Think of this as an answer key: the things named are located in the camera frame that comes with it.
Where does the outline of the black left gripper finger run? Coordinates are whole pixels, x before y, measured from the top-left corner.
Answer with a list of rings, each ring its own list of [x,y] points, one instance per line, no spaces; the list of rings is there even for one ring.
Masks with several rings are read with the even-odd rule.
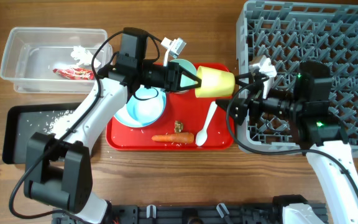
[[[183,91],[188,91],[188,90],[192,90],[192,89],[196,89],[196,88],[200,88],[201,87],[201,82],[197,82],[193,85],[188,85],[188,86],[181,86],[178,91],[179,92],[183,92]]]
[[[182,71],[180,83],[200,83],[200,81],[193,72]]]

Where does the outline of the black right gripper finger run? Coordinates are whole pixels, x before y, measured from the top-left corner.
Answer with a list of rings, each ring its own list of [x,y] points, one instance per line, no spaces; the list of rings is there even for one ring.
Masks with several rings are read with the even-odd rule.
[[[239,86],[247,86],[246,79],[250,78],[250,73],[243,73],[235,77],[235,84]]]
[[[227,109],[229,108],[229,99],[217,99],[216,100],[216,104],[218,107],[220,107],[222,110],[227,111]],[[236,111],[236,107],[234,106],[234,103],[232,104],[232,106],[229,109],[230,112],[235,112]]]

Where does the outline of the mint green bowl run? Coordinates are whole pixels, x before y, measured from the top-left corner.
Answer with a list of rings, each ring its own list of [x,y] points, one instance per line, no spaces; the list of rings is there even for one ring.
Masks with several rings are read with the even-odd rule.
[[[168,62],[168,74],[170,87],[169,91],[173,93],[185,93],[186,91],[179,92],[178,89],[181,86],[193,85],[195,83],[180,83],[182,71],[189,71],[196,74],[195,66],[185,59],[173,59]]]

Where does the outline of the yellow plastic cup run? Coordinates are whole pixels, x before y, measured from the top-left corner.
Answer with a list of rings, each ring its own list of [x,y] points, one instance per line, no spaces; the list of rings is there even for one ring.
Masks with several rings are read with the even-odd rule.
[[[234,92],[236,82],[231,72],[199,66],[196,76],[201,79],[201,86],[195,89],[197,98],[227,97]]]

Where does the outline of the light blue bowl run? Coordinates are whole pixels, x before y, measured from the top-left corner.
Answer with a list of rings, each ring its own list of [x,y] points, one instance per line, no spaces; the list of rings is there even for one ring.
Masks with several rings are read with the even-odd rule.
[[[140,87],[126,105],[136,126],[148,126],[159,119],[165,109],[164,94],[157,88]]]

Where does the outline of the red foil wrapper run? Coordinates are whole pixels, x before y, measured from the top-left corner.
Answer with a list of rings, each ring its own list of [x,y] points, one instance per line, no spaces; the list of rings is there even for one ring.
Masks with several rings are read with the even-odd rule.
[[[66,69],[53,69],[53,72],[69,80],[93,80],[94,73],[92,70],[85,68],[70,67]]]

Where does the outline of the rice and food waste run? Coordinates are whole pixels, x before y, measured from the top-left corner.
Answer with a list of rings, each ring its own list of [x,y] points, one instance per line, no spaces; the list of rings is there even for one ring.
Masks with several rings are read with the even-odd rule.
[[[73,113],[73,110],[52,110],[52,111],[39,111],[27,114],[25,121],[28,127],[34,131],[51,134],[58,124],[64,118],[68,118]]]

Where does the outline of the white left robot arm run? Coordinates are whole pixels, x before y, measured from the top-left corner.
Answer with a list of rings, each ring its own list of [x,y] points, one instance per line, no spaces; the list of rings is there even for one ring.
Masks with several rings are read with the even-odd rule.
[[[99,70],[93,69],[94,87],[77,109],[60,122],[62,132],[34,133],[27,143],[25,173],[9,199],[10,212],[20,187],[32,200],[54,207],[83,223],[112,223],[112,205],[93,193],[91,150],[111,118],[123,108],[140,86],[179,92],[199,88],[200,78],[176,62],[163,65],[146,59],[147,41],[158,39],[145,30],[126,27],[120,31],[121,48]]]

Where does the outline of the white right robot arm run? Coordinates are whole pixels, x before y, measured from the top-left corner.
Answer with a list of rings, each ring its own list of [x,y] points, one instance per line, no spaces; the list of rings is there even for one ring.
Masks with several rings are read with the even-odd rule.
[[[226,112],[227,119],[232,118],[237,124],[245,118],[258,120],[263,114],[288,120],[299,149],[246,149],[266,156],[304,154],[318,177],[333,220],[358,223],[358,173],[344,124],[329,111],[329,68],[319,62],[302,62],[292,92],[270,90],[263,96],[268,79],[267,72],[261,69],[239,75],[236,84],[240,91],[248,91],[247,98],[234,95],[230,100],[217,100],[216,104]]]

